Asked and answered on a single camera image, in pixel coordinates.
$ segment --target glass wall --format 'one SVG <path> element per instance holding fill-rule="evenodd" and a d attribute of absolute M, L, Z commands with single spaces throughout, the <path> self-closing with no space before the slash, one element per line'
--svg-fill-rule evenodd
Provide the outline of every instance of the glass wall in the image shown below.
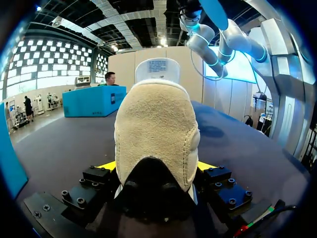
<path fill-rule="evenodd" d="M 9 61 L 6 97 L 34 89 L 52 86 L 72 85 L 75 77 L 91 75 L 93 64 L 90 48 L 59 40 L 25 39 L 12 50 Z M 105 78 L 107 61 L 98 55 L 95 72 L 98 80 Z M 3 80 L 1 74 L 0 99 L 2 100 Z"/>

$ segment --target floor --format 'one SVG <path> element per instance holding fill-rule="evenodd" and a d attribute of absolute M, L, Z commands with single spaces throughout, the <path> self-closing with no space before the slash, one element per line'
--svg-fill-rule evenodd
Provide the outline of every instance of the floor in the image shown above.
<path fill-rule="evenodd" d="M 33 133 L 34 131 L 50 124 L 51 122 L 64 116 L 63 107 L 57 108 L 53 111 L 46 111 L 42 115 L 34 117 L 34 121 L 26 124 L 24 127 L 11 132 L 10 139 L 13 145 Z"/>

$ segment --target robotic arm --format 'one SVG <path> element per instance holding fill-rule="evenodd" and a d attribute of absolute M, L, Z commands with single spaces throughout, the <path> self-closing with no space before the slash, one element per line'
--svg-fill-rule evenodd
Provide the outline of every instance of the robotic arm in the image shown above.
<path fill-rule="evenodd" d="M 219 29 L 220 45 L 218 55 L 216 55 L 209 48 L 209 44 L 214 37 L 214 30 L 199 23 L 202 12 L 199 1 L 182 1 L 179 4 L 181 9 L 180 27 L 190 35 L 187 46 L 196 52 L 219 77 L 227 76 L 228 72 L 225 64 L 229 61 L 233 50 L 246 52 L 257 62 L 266 60 L 266 48 L 249 38 L 230 19 L 228 19 L 227 29 L 223 31 Z"/>

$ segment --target shoe tongue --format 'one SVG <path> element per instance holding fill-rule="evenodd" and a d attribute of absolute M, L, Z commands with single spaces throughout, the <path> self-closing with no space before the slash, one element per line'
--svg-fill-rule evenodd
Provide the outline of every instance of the shoe tongue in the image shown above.
<path fill-rule="evenodd" d="M 154 58 L 143 61 L 135 70 L 136 81 L 145 79 L 165 79 L 179 83 L 180 66 L 169 58 Z"/>

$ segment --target cable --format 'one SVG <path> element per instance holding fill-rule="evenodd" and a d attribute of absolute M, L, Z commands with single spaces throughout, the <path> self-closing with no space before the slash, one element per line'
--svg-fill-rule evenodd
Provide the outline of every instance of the cable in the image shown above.
<path fill-rule="evenodd" d="M 249 61 L 249 58 L 247 57 L 247 55 L 246 55 L 244 52 L 241 52 L 241 53 L 247 58 L 247 60 L 248 60 L 248 62 L 249 62 L 249 64 L 250 64 L 250 66 L 251 66 L 251 69 L 252 69 L 252 71 L 253 71 L 254 79 L 256 80 L 256 83 L 257 83 L 259 92 L 262 93 L 262 92 L 261 92 L 261 89 L 260 89 L 260 87 L 259 87 L 259 84 L 258 84 L 257 75 L 256 75 L 256 73 L 255 73 L 255 71 L 254 71 L 254 69 L 253 69 L 252 63 Z"/>
<path fill-rule="evenodd" d="M 252 231 L 254 231 L 256 228 L 258 228 L 263 222 L 265 222 L 268 219 L 274 217 L 275 215 L 278 215 L 281 212 L 285 212 L 285 211 L 292 211 L 292 210 L 295 210 L 296 208 L 297 208 L 297 206 L 290 205 L 290 206 L 285 206 L 285 207 L 282 207 L 282 208 L 279 208 L 279 209 L 275 209 L 274 211 L 272 211 L 271 213 L 269 213 L 265 217 L 263 217 L 261 220 L 259 220 L 258 222 L 256 222 L 252 226 L 250 226 L 247 230 L 245 230 L 245 232 L 243 232 L 239 236 L 239 238 L 242 238 L 242 237 L 245 237 L 245 236 L 249 235 Z"/>
<path fill-rule="evenodd" d="M 221 74 L 221 77 L 220 77 L 219 79 L 217 79 L 217 80 L 211 79 L 211 78 L 208 78 L 208 77 L 203 76 L 203 75 L 199 72 L 199 70 L 196 68 L 196 65 L 194 64 L 194 60 L 193 60 L 193 51 L 192 51 L 192 50 L 190 50 L 190 58 L 191 58 L 191 60 L 192 60 L 192 64 L 193 64 L 195 70 L 197 71 L 197 73 L 198 73 L 201 77 L 203 77 L 203 78 L 205 78 L 205 79 L 207 79 L 207 80 L 215 81 L 215 82 L 222 80 L 222 78 L 223 78 L 223 73 L 224 73 L 224 67 L 222 68 L 222 74 Z"/>

